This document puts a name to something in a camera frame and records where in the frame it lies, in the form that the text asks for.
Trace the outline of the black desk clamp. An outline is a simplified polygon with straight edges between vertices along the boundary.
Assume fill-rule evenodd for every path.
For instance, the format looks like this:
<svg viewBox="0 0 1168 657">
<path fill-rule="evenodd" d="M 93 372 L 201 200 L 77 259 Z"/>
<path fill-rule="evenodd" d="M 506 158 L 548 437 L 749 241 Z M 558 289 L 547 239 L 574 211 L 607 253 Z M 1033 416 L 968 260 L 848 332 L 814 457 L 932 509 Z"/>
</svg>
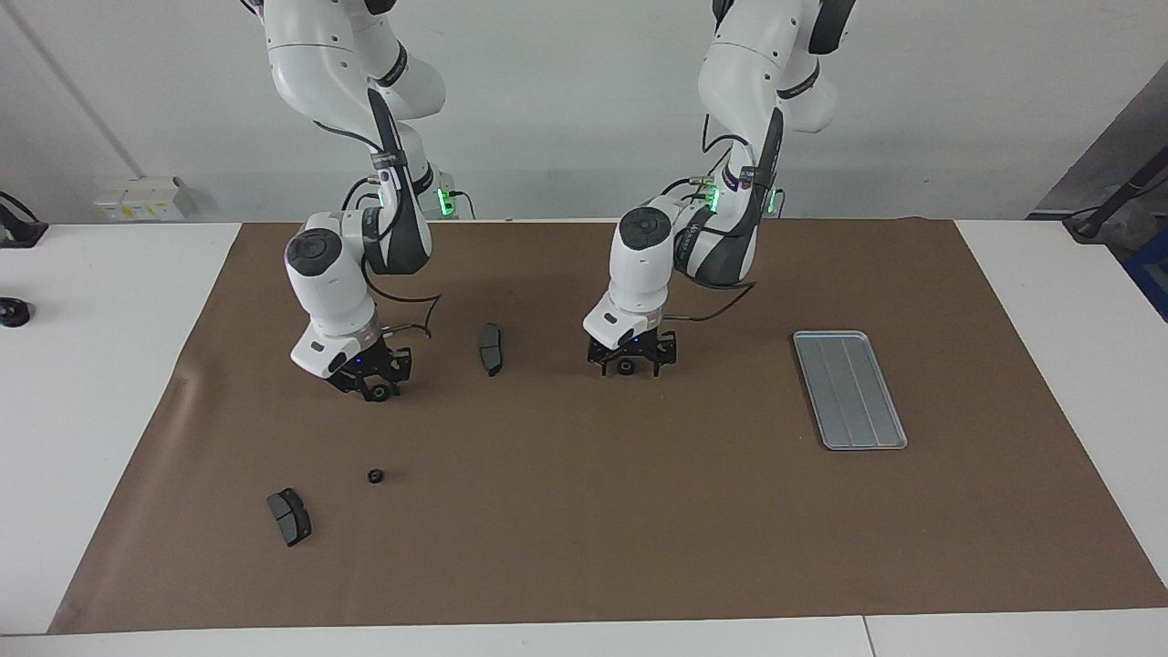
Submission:
<svg viewBox="0 0 1168 657">
<path fill-rule="evenodd" d="M 0 191 L 0 249 L 33 248 L 48 228 L 22 201 Z"/>
</svg>

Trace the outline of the blue crate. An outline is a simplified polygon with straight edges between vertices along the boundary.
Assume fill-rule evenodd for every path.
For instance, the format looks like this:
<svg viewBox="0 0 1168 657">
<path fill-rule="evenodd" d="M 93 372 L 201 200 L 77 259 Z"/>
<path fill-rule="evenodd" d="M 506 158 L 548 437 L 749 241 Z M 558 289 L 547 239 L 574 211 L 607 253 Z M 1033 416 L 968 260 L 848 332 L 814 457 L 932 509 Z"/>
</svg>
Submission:
<svg viewBox="0 0 1168 657">
<path fill-rule="evenodd" d="M 1122 270 L 1168 323 L 1168 228 L 1121 262 Z"/>
</svg>

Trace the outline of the white wall socket box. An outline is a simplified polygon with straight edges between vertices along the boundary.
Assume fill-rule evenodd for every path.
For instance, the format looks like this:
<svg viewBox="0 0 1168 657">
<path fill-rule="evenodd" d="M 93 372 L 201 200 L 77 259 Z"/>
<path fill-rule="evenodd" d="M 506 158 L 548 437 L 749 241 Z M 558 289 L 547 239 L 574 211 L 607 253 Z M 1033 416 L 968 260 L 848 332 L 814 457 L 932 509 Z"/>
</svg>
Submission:
<svg viewBox="0 0 1168 657">
<path fill-rule="evenodd" d="M 112 222 L 183 222 L 196 216 L 176 177 L 99 178 L 93 207 Z"/>
</svg>

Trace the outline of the brown table mat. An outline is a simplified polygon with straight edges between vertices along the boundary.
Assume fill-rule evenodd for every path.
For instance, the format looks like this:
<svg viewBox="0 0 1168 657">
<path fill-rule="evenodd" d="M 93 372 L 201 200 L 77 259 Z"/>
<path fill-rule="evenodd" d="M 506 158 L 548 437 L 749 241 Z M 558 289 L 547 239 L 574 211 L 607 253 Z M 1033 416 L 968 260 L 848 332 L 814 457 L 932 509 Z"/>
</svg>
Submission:
<svg viewBox="0 0 1168 657">
<path fill-rule="evenodd" d="M 765 224 L 660 376 L 588 364 L 612 224 L 438 224 L 384 403 L 288 360 L 293 233 L 239 230 L 51 632 L 1168 607 L 951 222 Z M 869 337 L 906 448 L 822 444 L 797 331 Z"/>
</svg>

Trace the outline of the black stand pole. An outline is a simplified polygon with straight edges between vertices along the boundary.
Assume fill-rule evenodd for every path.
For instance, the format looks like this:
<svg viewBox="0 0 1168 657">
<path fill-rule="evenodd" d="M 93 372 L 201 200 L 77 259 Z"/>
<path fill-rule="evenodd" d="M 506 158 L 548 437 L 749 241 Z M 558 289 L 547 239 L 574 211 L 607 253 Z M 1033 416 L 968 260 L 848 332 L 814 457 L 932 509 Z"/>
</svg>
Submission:
<svg viewBox="0 0 1168 657">
<path fill-rule="evenodd" d="M 1101 226 L 1121 210 L 1124 205 L 1129 203 L 1131 200 L 1143 198 L 1150 191 L 1157 191 L 1161 184 L 1168 184 L 1168 173 L 1164 171 L 1168 171 L 1168 144 L 1157 150 L 1149 161 L 1143 162 L 1143 166 L 1126 184 L 1122 184 L 1101 203 L 1069 213 L 1062 220 L 1063 227 L 1078 242 L 1091 242 L 1099 235 Z"/>
</svg>

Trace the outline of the silver metal tray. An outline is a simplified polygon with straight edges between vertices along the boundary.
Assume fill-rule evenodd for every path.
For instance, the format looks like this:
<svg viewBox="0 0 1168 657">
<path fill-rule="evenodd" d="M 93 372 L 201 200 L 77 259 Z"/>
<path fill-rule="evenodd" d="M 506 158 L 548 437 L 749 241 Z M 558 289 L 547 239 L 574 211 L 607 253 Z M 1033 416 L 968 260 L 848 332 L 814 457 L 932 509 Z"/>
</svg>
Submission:
<svg viewBox="0 0 1168 657">
<path fill-rule="evenodd" d="M 908 447 L 880 361 L 862 331 L 792 336 L 822 444 L 830 452 L 883 452 Z"/>
</svg>

